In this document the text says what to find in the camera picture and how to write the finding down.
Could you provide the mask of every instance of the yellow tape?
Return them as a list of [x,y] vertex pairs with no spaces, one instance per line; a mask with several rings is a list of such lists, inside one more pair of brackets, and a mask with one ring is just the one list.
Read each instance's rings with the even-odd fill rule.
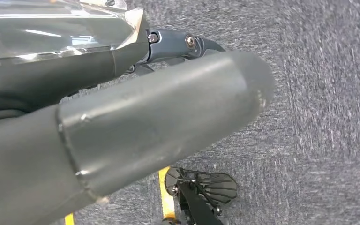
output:
[[159,175],[159,186],[161,189],[161,199],[162,199],[162,211],[164,213],[164,218],[176,218],[176,214],[174,212],[174,200],[173,197],[166,191],[165,188],[165,175],[169,170],[169,166],[160,170],[158,172]]
[[71,213],[64,218],[65,225],[74,225],[74,215]]

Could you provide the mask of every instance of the clear plastic cover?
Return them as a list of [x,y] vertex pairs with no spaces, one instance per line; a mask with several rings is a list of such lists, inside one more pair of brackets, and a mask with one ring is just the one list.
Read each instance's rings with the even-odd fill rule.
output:
[[0,64],[3,59],[25,63],[115,50],[137,40],[142,18],[142,8],[0,0]]

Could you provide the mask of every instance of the screw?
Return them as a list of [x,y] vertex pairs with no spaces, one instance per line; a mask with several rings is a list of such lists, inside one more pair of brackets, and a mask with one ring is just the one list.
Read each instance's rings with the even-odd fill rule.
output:
[[152,34],[149,34],[148,35],[148,42],[150,43],[155,43],[155,42],[158,42],[159,38],[158,38],[158,35],[152,33]]
[[195,37],[191,34],[186,35],[186,44],[189,49],[195,48]]
[[221,208],[220,208],[220,207],[216,206],[215,211],[216,211],[216,213],[217,213],[218,216],[221,215],[221,212],[222,212],[222,211],[221,211]]
[[172,191],[177,194],[177,192],[179,191],[179,187],[177,185],[175,185],[173,188],[172,188]]

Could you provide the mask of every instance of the bolt head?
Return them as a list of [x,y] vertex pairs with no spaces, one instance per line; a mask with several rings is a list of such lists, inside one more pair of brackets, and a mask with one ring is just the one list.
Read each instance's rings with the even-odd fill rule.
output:
[[188,34],[186,36],[186,45],[189,49],[194,49],[195,45],[196,45],[196,40],[195,37],[192,36],[191,34]]
[[158,35],[156,34],[149,34],[147,38],[150,43],[158,42]]

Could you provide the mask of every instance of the gray carpet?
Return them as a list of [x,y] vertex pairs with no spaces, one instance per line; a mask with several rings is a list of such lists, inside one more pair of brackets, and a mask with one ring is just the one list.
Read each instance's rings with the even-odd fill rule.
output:
[[[231,225],[360,225],[360,0],[135,0],[154,26],[188,30],[272,65],[277,91],[250,126],[178,165],[231,174]],[[75,214],[150,225],[158,175]]]

